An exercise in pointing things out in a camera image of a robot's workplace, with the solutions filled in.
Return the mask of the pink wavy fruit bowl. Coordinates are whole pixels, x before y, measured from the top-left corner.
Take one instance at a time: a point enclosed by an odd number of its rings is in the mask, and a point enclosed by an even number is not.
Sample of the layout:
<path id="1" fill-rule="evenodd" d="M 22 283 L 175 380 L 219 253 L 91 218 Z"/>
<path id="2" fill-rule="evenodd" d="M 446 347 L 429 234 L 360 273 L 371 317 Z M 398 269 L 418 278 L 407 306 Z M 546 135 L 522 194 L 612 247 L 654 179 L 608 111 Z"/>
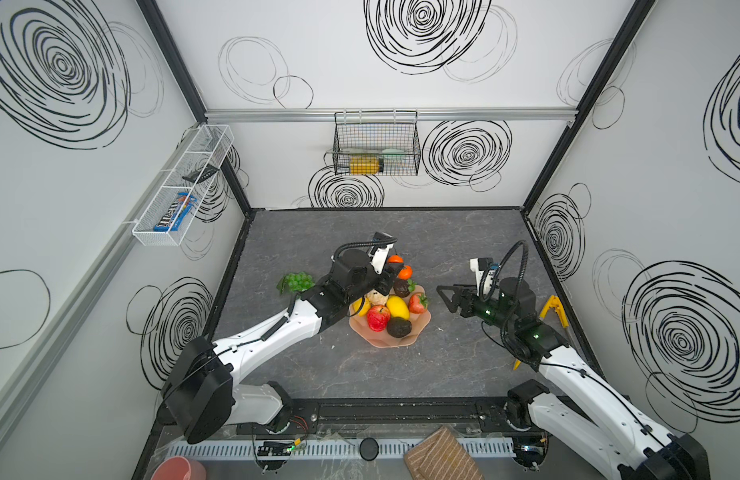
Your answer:
<path id="1" fill-rule="evenodd" d="M 351 328 L 377 348 L 413 344 L 431 320 L 420 285 L 405 297 L 371 291 L 350 305 L 349 314 Z"/>

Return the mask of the yellow fake pear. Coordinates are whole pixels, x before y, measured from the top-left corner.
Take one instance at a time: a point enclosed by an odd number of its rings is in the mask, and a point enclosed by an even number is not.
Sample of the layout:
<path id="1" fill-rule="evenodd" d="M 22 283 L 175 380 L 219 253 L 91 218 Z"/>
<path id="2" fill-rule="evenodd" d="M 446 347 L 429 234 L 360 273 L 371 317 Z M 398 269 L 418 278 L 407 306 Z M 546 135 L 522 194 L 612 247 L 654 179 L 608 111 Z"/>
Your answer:
<path id="1" fill-rule="evenodd" d="M 372 303 L 365 297 L 357 300 L 352 304 L 354 310 L 353 316 L 366 316 L 372 308 Z"/>

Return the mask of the red fake strawberry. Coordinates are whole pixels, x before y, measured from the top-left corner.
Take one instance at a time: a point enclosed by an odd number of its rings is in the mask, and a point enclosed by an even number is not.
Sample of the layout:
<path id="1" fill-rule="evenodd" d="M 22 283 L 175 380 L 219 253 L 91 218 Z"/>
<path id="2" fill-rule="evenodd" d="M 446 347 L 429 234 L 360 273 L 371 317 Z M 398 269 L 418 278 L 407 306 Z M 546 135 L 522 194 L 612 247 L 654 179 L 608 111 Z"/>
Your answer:
<path id="1" fill-rule="evenodd" d="M 408 309 L 412 314 L 420 315 L 428 311 L 428 298 L 423 292 L 413 293 L 408 301 Z"/>

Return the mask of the red fake apple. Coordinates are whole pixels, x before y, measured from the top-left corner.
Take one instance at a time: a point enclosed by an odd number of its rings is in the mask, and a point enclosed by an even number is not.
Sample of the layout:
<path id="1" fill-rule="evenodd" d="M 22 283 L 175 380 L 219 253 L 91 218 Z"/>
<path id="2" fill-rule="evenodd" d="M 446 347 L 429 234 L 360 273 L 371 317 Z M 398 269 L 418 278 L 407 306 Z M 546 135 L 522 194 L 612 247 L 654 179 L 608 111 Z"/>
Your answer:
<path id="1" fill-rule="evenodd" d="M 368 311 L 366 320 L 372 331 L 382 332 L 391 320 L 391 312 L 385 305 L 375 305 Z"/>

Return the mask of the yellow fake lemon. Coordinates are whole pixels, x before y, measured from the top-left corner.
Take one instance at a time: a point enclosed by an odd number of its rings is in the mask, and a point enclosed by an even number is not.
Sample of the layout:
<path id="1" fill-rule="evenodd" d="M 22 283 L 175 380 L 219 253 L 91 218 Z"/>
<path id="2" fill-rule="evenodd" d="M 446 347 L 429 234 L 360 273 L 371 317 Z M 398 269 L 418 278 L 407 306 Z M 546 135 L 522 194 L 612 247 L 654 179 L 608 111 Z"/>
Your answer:
<path id="1" fill-rule="evenodd" d="M 386 302 L 386 307 L 393 318 L 410 320 L 410 310 L 403 298 L 395 295 L 390 296 Z"/>

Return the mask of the green fake grapes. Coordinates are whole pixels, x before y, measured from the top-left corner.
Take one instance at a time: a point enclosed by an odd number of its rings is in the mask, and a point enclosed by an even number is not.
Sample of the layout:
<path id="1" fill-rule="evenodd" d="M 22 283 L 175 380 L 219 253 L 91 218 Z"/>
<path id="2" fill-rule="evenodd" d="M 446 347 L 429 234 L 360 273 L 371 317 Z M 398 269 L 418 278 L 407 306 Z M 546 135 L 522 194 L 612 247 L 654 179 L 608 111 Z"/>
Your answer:
<path id="1" fill-rule="evenodd" d="M 315 286 L 312 275 L 306 272 L 293 272 L 285 274 L 277 284 L 281 294 L 301 293 Z"/>

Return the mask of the dark fake avocado half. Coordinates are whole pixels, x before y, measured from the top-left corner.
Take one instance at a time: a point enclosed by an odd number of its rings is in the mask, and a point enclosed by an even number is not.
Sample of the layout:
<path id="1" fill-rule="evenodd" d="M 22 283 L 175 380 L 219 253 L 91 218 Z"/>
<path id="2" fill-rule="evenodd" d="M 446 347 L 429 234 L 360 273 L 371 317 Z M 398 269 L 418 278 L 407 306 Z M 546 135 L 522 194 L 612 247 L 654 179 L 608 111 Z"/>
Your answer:
<path id="1" fill-rule="evenodd" d="M 393 292 L 396 296 L 405 298 L 411 295 L 417 287 L 412 279 L 397 278 L 393 283 Z"/>

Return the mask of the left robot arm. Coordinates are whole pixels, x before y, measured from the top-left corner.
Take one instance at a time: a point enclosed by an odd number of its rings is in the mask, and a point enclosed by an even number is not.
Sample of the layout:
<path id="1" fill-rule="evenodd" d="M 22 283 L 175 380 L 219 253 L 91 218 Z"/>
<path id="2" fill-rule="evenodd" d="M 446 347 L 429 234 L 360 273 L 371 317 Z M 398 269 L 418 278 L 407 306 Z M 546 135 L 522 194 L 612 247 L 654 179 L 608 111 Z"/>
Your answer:
<path id="1" fill-rule="evenodd" d="M 294 404 L 275 381 L 246 383 L 248 375 L 289 347 L 315 337 L 350 314 L 373 290 L 390 291 L 402 267 L 390 262 L 395 237 L 378 232 L 369 241 L 338 247 L 330 272 L 297 294 L 288 307 L 230 337 L 192 340 L 162 388 L 162 403 L 190 445 L 229 425 L 286 431 Z"/>

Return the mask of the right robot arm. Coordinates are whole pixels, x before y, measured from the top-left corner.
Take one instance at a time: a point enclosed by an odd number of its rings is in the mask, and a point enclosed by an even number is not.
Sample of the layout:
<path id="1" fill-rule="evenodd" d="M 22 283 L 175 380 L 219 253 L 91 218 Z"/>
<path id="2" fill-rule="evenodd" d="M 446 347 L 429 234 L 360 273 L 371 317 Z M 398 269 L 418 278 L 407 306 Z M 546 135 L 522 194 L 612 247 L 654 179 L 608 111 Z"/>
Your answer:
<path id="1" fill-rule="evenodd" d="M 504 410 L 516 430 L 550 433 L 607 479 L 708 479 L 705 448 L 640 411 L 597 374 L 553 327 L 520 300 L 522 275 L 498 278 L 489 257 L 473 258 L 472 285 L 437 289 L 448 310 L 498 329 L 496 344 L 542 376 L 511 389 Z"/>

